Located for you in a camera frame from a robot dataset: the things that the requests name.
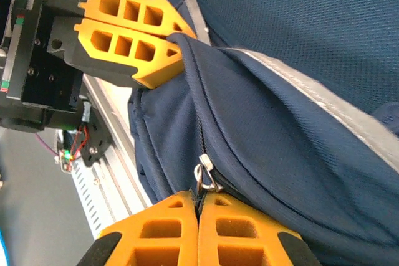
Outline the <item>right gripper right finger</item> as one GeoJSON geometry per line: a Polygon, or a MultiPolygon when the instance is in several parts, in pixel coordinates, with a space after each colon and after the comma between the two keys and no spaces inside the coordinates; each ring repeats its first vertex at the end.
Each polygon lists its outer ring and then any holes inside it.
{"type": "Polygon", "coordinates": [[[226,193],[205,195],[198,265],[320,265],[302,237],[226,193]]]}

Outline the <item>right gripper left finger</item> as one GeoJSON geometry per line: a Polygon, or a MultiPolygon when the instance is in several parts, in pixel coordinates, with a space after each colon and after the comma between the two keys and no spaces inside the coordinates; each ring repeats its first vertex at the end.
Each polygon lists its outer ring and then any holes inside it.
{"type": "Polygon", "coordinates": [[[101,231],[78,265],[196,265],[192,192],[178,192],[101,231]]]}

